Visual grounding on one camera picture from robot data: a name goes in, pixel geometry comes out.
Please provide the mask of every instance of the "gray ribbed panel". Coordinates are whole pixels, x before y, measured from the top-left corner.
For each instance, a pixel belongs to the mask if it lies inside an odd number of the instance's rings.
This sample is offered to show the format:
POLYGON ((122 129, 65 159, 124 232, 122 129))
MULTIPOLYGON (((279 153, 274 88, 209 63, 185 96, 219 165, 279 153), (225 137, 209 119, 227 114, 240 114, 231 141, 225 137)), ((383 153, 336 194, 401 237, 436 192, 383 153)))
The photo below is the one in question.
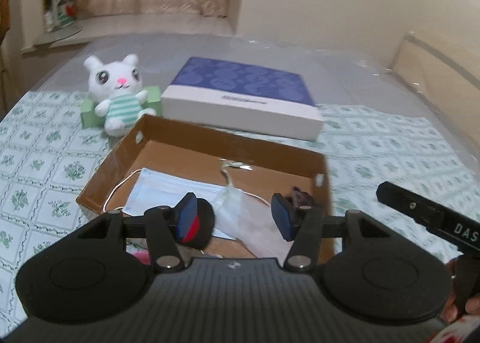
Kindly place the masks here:
POLYGON ((58 326, 30 318, 6 343, 423 343, 438 320, 390 327, 332 306, 309 276, 282 271, 276 259, 195 259, 156 277, 147 295, 108 320, 58 326))

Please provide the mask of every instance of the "mask ear loop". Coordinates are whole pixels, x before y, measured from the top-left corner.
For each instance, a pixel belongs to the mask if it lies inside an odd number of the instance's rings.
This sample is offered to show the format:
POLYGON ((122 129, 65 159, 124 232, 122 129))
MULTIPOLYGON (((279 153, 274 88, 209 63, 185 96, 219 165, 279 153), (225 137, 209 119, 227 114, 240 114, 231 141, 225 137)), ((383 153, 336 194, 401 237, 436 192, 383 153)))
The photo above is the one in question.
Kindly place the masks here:
MULTIPOLYGON (((220 173, 222 173, 222 175, 224 176, 224 178, 226 180, 227 187, 228 186, 234 187, 232 177, 230 176, 229 172, 226 170, 228 167, 230 167, 230 168, 245 168, 246 165, 245 165, 245 163, 242 163, 242 162, 234 162, 234 161, 231 161, 231 160, 225 160, 223 162, 222 166, 220 167, 220 173)), ((242 190, 242 193, 244 193, 246 195, 250 195, 250 197, 254 197, 254 198, 260 200, 261 202, 263 202, 266 206, 268 206, 270 208, 270 203, 267 200, 265 200, 264 198, 260 197, 259 195, 249 193, 249 192, 244 191, 244 190, 242 190)))
MULTIPOLYGON (((126 181, 128 181, 132 176, 133 174, 136 174, 136 173, 140 173, 142 169, 138 169, 138 170, 135 170, 133 173, 131 173, 129 176, 127 176, 124 180, 122 180, 118 185, 116 185, 112 191, 110 192, 109 196, 106 198, 105 200, 105 203, 103 204, 103 208, 102 208, 102 212, 101 213, 104 213, 107 211, 107 204, 109 203, 110 199, 112 198, 113 194, 118 190, 118 188, 123 185, 126 181)), ((121 210, 125 208, 124 206, 119 206, 118 208, 115 208, 115 209, 112 209, 112 210, 121 210)))

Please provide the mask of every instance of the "plush toy ear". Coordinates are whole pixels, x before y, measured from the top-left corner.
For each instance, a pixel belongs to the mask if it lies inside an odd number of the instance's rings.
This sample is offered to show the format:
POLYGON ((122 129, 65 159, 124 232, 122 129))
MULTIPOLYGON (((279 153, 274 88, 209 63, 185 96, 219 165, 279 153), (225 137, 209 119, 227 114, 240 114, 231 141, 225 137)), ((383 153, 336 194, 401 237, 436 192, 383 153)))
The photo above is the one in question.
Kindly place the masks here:
POLYGON ((88 56, 85 62, 83 62, 83 65, 87 67, 89 71, 93 71, 95 69, 99 69, 100 67, 103 67, 102 61, 96 57, 96 56, 88 56))
POLYGON ((135 54, 127 55, 124 58, 123 62, 126 64, 130 64, 133 67, 136 67, 138 63, 138 56, 135 54))

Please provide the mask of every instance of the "green and white striped body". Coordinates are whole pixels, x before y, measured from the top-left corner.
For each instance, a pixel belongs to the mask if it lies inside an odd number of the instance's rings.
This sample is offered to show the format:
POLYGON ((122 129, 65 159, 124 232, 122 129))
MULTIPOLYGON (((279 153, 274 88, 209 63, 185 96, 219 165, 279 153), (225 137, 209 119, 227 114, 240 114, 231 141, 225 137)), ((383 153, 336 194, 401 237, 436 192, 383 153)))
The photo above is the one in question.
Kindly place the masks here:
POLYGON ((110 98, 110 108, 106 118, 107 120, 109 118, 119 118, 125 124, 125 128, 131 128, 137 121, 141 110, 142 107, 134 95, 119 95, 110 98))

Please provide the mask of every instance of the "stuffed animal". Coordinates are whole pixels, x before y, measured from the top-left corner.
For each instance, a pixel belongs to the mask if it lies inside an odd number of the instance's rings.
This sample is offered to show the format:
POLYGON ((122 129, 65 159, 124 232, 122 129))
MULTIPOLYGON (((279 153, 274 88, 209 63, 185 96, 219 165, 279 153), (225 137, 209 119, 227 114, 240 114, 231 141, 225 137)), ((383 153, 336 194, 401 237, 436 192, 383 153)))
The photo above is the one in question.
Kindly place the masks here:
POLYGON ((147 91, 142 90, 142 76, 137 55, 123 61, 103 64, 96 56, 84 62, 90 71, 88 95, 97 103, 95 114, 105 118, 105 132, 114 137, 126 135, 144 114, 156 115, 152 108, 142 109, 147 91))

